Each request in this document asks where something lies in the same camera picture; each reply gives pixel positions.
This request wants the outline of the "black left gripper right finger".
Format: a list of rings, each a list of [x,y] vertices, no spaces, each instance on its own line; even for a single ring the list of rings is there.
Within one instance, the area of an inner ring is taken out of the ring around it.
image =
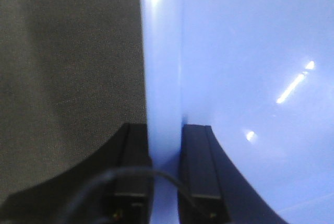
[[[284,223],[242,176],[217,141],[212,128],[184,125],[179,179],[197,205],[178,194],[180,223]]]

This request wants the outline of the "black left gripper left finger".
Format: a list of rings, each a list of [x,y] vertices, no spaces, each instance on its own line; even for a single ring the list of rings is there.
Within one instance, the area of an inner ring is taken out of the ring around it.
[[[146,124],[123,124],[97,151],[73,168],[1,204],[1,223],[54,223],[65,207],[87,187],[69,223],[148,223],[152,179],[130,177],[93,186],[90,182],[108,169],[152,167]]]

